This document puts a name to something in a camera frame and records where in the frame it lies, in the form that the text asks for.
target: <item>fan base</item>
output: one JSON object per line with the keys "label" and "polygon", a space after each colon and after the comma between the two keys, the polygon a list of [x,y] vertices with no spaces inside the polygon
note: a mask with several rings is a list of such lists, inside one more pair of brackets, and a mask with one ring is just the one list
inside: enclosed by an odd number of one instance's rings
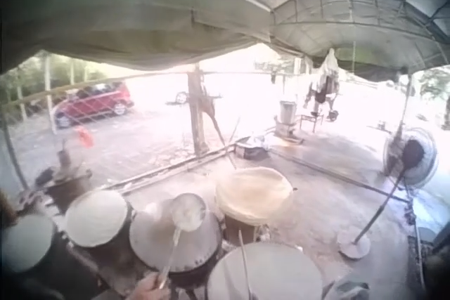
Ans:
{"label": "fan base", "polygon": [[337,245],[339,252],[351,260],[364,258],[371,250],[371,241],[363,235],[358,242],[354,242],[361,230],[349,228],[339,232],[337,235]]}

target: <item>tent roof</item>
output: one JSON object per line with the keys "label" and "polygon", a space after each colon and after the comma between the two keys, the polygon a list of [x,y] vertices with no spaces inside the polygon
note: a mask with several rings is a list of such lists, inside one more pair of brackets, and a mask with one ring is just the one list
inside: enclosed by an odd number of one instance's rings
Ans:
{"label": "tent roof", "polygon": [[371,81],[449,64],[449,0],[0,0],[2,72],[46,49],[134,68],[263,41]]}

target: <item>hand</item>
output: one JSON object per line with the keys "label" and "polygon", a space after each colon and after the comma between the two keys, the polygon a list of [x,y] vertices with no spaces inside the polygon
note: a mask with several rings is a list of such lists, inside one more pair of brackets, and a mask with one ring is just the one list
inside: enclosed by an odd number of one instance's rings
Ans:
{"label": "hand", "polygon": [[170,289],[164,287],[158,289],[161,283],[157,273],[151,273],[138,282],[134,291],[127,297],[127,300],[169,300]]}

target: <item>chain-link fence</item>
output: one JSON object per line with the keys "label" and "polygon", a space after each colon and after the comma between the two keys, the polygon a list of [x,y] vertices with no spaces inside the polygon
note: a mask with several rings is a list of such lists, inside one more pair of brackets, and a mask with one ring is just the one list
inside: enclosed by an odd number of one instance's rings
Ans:
{"label": "chain-link fence", "polygon": [[[207,94],[226,142],[274,124],[268,74],[206,74]],[[186,74],[147,74],[53,89],[4,109],[13,151],[25,180],[58,166],[63,141],[75,162],[93,171],[95,186],[116,184],[193,156]],[[231,140],[234,129],[237,130]],[[203,114],[210,150],[223,145]],[[90,135],[84,140],[85,131]]]}

